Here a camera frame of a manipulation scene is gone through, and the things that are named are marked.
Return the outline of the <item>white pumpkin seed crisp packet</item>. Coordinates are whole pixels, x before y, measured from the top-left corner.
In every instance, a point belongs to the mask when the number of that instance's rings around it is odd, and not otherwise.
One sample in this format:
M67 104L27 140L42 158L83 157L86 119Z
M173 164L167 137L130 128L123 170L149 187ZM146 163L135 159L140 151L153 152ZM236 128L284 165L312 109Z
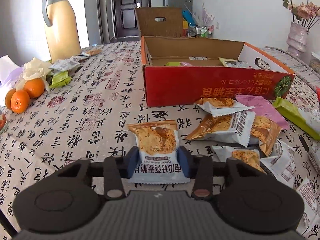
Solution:
M139 149L138 164L131 183L184 184L190 181L178 162L180 146L177 123L174 120L128 124Z

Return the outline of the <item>pink snack packet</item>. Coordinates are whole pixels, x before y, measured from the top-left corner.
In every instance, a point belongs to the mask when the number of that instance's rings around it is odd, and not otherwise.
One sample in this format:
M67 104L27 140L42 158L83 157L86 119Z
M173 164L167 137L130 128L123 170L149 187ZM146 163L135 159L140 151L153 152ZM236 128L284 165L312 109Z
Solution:
M180 63L181 66L187 67L187 66L193 66L192 64L188 63L188 62L181 62Z
M245 106L253 107L251 109L256 115L264 116L277 123L283 130L289 129L289 123L272 106L272 104L262 96L254 95L236 95L236 100Z

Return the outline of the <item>large white crisp packet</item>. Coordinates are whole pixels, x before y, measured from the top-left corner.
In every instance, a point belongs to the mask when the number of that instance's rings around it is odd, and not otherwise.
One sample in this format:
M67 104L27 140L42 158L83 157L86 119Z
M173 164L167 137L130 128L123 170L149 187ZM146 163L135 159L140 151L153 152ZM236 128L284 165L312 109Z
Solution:
M254 120L255 113L252 111L240 111L218 117L207 114L186 139L217 141L247 147Z

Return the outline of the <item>upper white crisp packet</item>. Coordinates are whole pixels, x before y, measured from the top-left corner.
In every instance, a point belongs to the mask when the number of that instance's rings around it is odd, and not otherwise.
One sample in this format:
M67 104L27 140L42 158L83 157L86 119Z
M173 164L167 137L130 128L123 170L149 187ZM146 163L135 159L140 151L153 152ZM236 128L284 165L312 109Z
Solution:
M194 104L213 117L231 115L254 108L254 106L245 106L231 98L200 98Z

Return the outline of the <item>orange crisp packet right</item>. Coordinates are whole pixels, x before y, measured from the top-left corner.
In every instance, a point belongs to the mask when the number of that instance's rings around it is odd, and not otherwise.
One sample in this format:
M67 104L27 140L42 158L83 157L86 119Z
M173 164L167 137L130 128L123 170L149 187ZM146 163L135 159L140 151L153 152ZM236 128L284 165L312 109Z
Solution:
M251 128L249 145L259 145L260 150L268 157L280 132L281 127L276 122L257 115Z

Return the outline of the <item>white sachet near thermos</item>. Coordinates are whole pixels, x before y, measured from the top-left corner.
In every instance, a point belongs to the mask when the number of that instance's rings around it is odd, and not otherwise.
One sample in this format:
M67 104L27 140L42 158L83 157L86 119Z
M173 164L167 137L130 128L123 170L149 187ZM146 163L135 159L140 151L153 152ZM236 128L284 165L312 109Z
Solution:
M74 61L72 59L64 59L55 61L51 66L49 66L49 69L55 69L60 72L66 72L75 67L78 67L79 65L80 63L77 61Z

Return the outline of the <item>front orange mandarin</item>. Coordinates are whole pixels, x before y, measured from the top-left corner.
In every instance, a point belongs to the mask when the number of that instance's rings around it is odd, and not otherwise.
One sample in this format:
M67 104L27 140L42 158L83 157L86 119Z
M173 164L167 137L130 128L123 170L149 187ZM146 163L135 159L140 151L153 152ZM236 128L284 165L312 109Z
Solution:
M10 106L14 113L21 114L29 106L30 96L25 90L17 90L11 97Z

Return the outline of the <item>green packet right side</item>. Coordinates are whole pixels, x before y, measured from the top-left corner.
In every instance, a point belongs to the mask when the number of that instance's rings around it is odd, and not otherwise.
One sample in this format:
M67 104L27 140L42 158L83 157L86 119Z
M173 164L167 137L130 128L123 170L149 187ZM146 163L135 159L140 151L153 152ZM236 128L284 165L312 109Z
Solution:
M306 112L283 98L276 98L272 103L274 108L286 119L319 141L319 117L312 112Z

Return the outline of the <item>orange cracker packet by thermos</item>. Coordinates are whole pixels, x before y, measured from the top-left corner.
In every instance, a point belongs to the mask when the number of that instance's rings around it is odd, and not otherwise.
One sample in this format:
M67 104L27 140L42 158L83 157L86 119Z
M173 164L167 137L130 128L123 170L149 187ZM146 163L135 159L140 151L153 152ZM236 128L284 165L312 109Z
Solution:
M92 57L92 56L100 54L101 52L102 52L101 49L91 49L91 50L83 51L81 53L81 56Z

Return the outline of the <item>cream fabric flower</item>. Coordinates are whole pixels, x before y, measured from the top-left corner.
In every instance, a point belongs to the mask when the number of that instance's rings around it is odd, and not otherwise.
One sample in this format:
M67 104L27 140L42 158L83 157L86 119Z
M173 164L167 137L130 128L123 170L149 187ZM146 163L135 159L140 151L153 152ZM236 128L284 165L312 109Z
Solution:
M14 88L16 90L22 90L27 81L42 79L46 91L50 91L49 84L46 80L47 75L52 71L49 68L50 66L52 66L50 61L42 61L33 57L31 61L24 64L22 73Z

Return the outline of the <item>metal storage trolley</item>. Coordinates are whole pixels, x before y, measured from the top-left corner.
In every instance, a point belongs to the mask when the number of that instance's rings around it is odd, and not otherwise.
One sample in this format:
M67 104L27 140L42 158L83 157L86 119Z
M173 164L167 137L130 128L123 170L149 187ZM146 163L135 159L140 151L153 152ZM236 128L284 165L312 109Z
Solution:
M196 25L196 23L191 23L188 25L187 36L214 38L214 26Z

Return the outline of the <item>white tissue paper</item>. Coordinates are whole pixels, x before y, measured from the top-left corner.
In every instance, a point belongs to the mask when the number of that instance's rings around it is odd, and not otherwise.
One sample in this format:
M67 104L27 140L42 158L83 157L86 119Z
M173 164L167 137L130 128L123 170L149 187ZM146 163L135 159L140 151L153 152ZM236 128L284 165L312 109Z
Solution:
M23 68L15 64L8 55L0 59L0 81L6 84L19 77L23 72Z

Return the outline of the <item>wooden chair back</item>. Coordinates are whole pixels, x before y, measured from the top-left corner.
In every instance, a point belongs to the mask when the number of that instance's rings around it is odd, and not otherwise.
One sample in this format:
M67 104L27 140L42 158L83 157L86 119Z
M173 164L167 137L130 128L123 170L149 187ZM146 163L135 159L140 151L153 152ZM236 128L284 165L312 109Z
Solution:
M182 37L183 17L181 8L143 7L135 9L139 37Z

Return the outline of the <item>pink ribbed vase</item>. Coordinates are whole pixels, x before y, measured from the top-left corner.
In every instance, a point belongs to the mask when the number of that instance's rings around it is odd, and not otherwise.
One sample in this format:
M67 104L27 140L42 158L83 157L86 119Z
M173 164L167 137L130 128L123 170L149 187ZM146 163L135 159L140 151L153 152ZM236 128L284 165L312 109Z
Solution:
M288 52L296 58L306 52L309 30L300 24L291 22L287 36Z

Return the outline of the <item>dried pink flowers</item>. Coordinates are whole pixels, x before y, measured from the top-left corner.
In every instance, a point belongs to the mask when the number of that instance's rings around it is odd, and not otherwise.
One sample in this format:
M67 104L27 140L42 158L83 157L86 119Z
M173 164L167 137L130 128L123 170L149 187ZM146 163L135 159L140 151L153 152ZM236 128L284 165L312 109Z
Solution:
M283 7L291 12L292 22L300 24L307 31L319 22L319 6L311 0L299 5L294 4L293 0L283 0Z

